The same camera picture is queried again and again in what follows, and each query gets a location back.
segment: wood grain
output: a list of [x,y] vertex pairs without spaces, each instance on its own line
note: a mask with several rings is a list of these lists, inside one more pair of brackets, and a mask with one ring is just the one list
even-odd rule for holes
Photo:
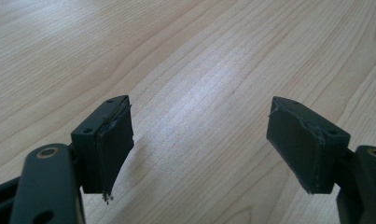
[[135,147],[88,223],[338,223],[267,116],[295,99],[376,146],[376,1],[0,0],[0,184],[122,94]]

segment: light wood surface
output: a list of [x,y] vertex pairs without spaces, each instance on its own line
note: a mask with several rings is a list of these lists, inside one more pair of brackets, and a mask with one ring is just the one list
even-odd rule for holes
[[0,0],[0,184],[122,94],[135,147],[88,223],[338,223],[267,116],[284,96],[376,146],[376,1]]

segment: wooden table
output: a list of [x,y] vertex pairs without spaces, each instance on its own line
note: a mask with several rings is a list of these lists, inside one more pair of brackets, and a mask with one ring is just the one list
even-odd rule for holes
[[0,0],[0,184],[122,94],[135,147],[88,223],[338,223],[268,114],[291,98],[376,146],[376,1]]

